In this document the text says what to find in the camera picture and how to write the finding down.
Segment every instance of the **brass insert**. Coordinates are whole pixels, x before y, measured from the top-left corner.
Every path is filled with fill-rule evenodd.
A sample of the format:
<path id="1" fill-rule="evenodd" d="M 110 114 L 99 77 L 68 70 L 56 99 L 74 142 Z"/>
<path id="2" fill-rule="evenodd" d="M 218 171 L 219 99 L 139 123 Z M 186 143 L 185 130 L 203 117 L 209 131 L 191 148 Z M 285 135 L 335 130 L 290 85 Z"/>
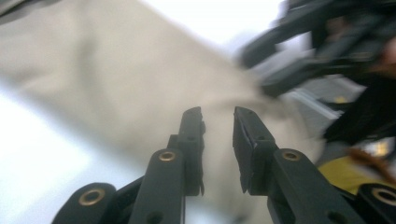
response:
<path id="1" fill-rule="evenodd" d="M 84 206 L 91 206 L 99 203 L 105 197 L 104 189 L 90 189 L 79 197 L 78 202 Z"/>
<path id="2" fill-rule="evenodd" d="M 286 151 L 282 154 L 283 158 L 288 160 L 288 161 L 299 161 L 300 160 L 300 155 L 293 152 L 293 151 Z"/>
<path id="3" fill-rule="evenodd" d="M 373 189 L 373 195 L 382 203 L 396 206 L 396 194 L 387 189 Z"/>
<path id="4" fill-rule="evenodd" d="M 160 154 L 160 160 L 161 161 L 172 161 L 176 157 L 176 154 L 174 152 L 166 151 Z"/>

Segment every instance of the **yellow object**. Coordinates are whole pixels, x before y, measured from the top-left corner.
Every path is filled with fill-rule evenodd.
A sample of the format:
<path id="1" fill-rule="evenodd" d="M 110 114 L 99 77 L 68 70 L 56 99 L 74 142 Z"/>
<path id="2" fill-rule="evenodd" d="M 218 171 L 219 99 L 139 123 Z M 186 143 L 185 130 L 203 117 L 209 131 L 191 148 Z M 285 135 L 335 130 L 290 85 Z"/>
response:
<path id="1" fill-rule="evenodd" d="M 387 142 L 377 143 L 375 149 L 376 149 L 375 156 L 383 157 L 388 154 L 388 143 Z"/>
<path id="2" fill-rule="evenodd" d="M 329 182 L 340 189 L 344 189 L 352 194 L 357 194 L 359 186 L 362 184 L 382 184 L 396 189 L 380 179 L 373 179 L 356 169 L 355 164 L 349 157 L 329 161 L 318 168 Z"/>

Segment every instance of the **beige cloth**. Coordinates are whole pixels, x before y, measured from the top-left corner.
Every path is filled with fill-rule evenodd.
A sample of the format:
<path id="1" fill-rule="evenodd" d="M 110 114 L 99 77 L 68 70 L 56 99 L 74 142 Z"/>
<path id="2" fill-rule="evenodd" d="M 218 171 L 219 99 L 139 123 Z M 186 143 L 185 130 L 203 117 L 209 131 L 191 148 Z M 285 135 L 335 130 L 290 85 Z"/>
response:
<path id="1" fill-rule="evenodd" d="M 11 95 L 143 165 L 177 133 L 183 111 L 200 106 L 206 124 L 202 201 L 236 217 L 256 209 L 257 219 L 248 223 L 269 223 L 265 200 L 240 188 L 233 109 L 256 111 L 280 147 L 309 155 L 312 142 L 287 106 L 263 97 L 251 74 L 139 2 L 42 6 L 0 25 L 0 73 Z"/>

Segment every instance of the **black plastic part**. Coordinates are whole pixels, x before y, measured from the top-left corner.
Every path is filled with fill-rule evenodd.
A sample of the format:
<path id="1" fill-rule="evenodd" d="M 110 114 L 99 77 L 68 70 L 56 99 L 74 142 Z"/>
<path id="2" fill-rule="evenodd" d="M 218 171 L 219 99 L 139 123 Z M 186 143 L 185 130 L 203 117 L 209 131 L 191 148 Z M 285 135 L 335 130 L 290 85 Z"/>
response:
<path id="1" fill-rule="evenodd" d="M 362 185 L 355 204 L 367 223 L 396 223 L 396 189 L 379 184 Z"/>
<path id="2" fill-rule="evenodd" d="M 296 223 L 365 223 L 303 153 L 276 151 L 271 171 Z"/>
<path id="3" fill-rule="evenodd" d="M 300 10 L 290 11 L 280 20 L 276 28 L 245 46 L 241 55 L 241 64 L 251 68 L 276 53 L 276 44 L 318 27 L 330 17 L 328 9 L 333 2 L 333 0 L 311 1 Z"/>
<path id="4" fill-rule="evenodd" d="M 184 223 L 184 162 L 178 149 L 152 155 L 129 224 Z"/>
<path id="5" fill-rule="evenodd" d="M 268 192 L 272 154 L 277 150 L 274 137 L 257 114 L 236 107 L 233 125 L 233 150 L 241 173 L 242 190 L 251 195 Z"/>
<path id="6" fill-rule="evenodd" d="M 362 50 L 369 48 L 375 53 L 371 57 L 377 57 L 381 46 L 367 45 L 355 49 L 347 59 L 347 63 L 339 65 L 348 52 L 353 49 L 365 36 L 381 24 L 386 17 L 376 14 L 363 14 L 359 16 L 351 29 L 338 41 L 323 45 L 317 52 L 315 59 L 301 59 L 284 69 L 281 69 L 262 83 L 262 90 L 265 94 L 277 97 L 298 85 L 304 83 L 309 78 L 330 74 L 353 73 L 352 69 L 361 67 Z M 373 58 L 364 58 L 365 62 L 371 62 Z"/>
<path id="7" fill-rule="evenodd" d="M 396 80 L 377 76 L 355 103 L 323 134 L 328 142 L 350 145 L 369 137 L 386 137 L 396 127 Z"/>
<path id="8" fill-rule="evenodd" d="M 277 97 L 317 76 L 319 71 L 316 61 L 301 59 L 266 78 L 262 83 L 262 91 L 268 96 Z"/>
<path id="9" fill-rule="evenodd" d="M 93 183 L 77 190 L 64 204 L 53 224 L 112 223 L 119 214 L 116 189 L 104 183 Z"/>
<path id="10" fill-rule="evenodd" d="M 275 223 L 365 223 L 303 153 L 277 149 L 253 111 L 236 107 L 234 115 L 233 147 L 242 190 L 268 196 Z M 265 143 L 260 147 L 259 138 Z"/>
<path id="11" fill-rule="evenodd" d="M 117 190 L 117 206 L 120 209 L 120 214 L 117 217 L 117 224 L 128 223 L 143 178 L 142 176 L 122 189 Z"/>
<path id="12" fill-rule="evenodd" d="M 204 194 L 205 187 L 202 180 L 202 155 L 205 147 L 203 135 L 205 124 L 201 114 L 201 107 L 195 107 L 183 113 L 178 134 L 169 138 L 168 148 L 179 149 L 186 160 L 186 196 Z"/>

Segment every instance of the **fabric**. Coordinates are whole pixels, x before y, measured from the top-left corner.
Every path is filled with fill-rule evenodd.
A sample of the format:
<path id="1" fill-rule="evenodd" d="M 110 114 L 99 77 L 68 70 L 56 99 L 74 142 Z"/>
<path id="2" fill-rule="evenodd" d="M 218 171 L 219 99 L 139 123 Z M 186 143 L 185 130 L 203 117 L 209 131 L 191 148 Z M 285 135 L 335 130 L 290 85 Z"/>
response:
<path id="1" fill-rule="evenodd" d="M 109 144 L 111 154 L 147 166 L 177 133 L 182 113 L 200 106 L 206 124 L 202 201 L 236 217 L 253 213 L 263 200 L 244 196 L 240 187 L 232 147 L 236 105 L 257 112 L 280 147 L 312 158 L 320 144 L 306 138 L 288 105 L 262 96 L 254 76 L 139 2 L 42 1 L 0 24 L 0 74 L 9 96 Z M 270 220 L 263 211 L 250 223 Z"/>

